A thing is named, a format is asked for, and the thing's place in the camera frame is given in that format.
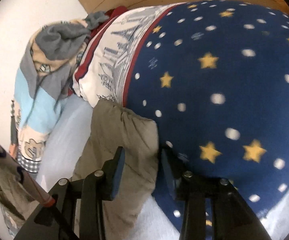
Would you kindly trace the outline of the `light blue cloud bedsheet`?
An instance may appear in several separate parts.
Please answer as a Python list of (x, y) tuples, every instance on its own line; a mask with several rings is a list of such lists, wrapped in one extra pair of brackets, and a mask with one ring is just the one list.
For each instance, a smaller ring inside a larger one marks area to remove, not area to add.
[[(49, 136), (36, 181), (49, 191), (61, 178), (71, 178), (91, 133), (92, 107), (72, 95)], [(285, 239), (289, 233), (289, 187), (287, 193), (261, 219), (272, 239)], [(178, 239), (179, 233), (153, 198), (142, 208), (129, 239)]]

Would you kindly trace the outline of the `blue star-patterned pillow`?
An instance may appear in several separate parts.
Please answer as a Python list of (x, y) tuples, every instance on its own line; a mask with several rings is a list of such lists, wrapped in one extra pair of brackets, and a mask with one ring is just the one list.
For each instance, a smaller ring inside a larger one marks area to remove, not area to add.
[(228, 178), (272, 239), (289, 234), (289, 14), (204, 0), (118, 8), (72, 91), (154, 120), (179, 163)]

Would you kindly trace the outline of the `olive puffer hooded jacket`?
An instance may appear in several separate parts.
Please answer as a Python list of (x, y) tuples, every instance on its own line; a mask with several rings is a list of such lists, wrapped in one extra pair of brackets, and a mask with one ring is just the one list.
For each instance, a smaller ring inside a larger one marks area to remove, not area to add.
[(1, 152), (0, 205), (21, 226), (17, 239), (127, 237), (154, 191), (158, 144), (153, 120), (100, 99), (73, 176), (50, 191)]

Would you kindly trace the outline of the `patchwork bear blanket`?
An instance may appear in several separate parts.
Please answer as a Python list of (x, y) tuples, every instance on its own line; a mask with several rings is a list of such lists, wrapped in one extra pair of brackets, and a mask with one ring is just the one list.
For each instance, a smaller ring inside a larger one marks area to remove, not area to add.
[(30, 174), (39, 171), (91, 33), (108, 18), (99, 11), (49, 23), (29, 39), (16, 72), (9, 153)]

